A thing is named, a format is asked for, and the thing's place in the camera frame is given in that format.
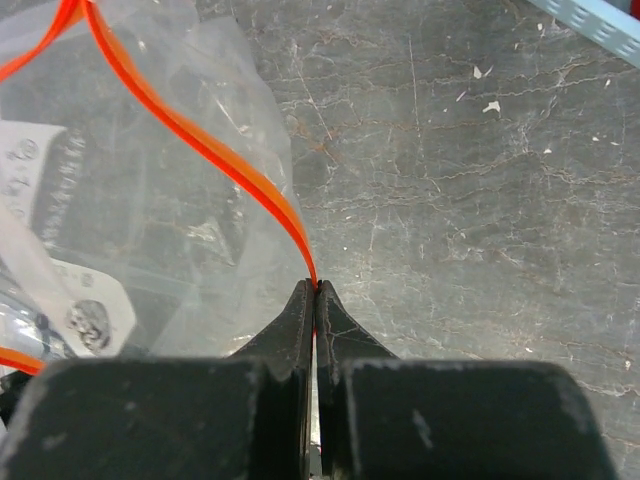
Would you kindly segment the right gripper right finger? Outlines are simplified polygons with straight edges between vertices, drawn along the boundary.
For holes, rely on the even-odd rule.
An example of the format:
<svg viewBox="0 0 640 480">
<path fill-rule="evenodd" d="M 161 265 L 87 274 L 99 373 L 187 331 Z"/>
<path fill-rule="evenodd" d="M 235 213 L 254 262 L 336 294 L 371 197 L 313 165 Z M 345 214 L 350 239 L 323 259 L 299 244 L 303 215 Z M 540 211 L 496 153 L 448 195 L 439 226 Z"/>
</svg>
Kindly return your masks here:
<svg viewBox="0 0 640 480">
<path fill-rule="evenodd" d="M 613 479 L 589 401 L 558 365 L 403 360 L 323 282 L 316 295 L 323 473 L 332 479 Z"/>
</svg>

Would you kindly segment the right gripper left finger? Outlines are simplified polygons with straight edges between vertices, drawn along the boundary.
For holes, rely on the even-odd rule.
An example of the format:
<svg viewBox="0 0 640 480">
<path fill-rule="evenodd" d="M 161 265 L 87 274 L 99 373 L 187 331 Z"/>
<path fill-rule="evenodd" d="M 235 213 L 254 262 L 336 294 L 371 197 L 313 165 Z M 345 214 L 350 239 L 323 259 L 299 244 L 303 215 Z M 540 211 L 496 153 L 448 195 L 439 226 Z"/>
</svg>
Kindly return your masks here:
<svg viewBox="0 0 640 480">
<path fill-rule="evenodd" d="M 5 479 L 305 479 L 314 286 L 225 358 L 102 358 L 3 382 Z"/>
</svg>

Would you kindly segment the clear zip top bag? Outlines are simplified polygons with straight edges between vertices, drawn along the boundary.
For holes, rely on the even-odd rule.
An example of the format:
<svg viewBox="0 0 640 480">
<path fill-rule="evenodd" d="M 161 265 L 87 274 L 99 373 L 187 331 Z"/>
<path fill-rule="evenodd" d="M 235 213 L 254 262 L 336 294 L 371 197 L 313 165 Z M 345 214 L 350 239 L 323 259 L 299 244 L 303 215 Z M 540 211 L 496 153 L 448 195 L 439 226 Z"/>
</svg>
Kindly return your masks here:
<svg viewBox="0 0 640 480">
<path fill-rule="evenodd" d="M 227 356 L 309 274 L 291 146 L 232 17 L 1 13 L 1 361 Z"/>
</svg>

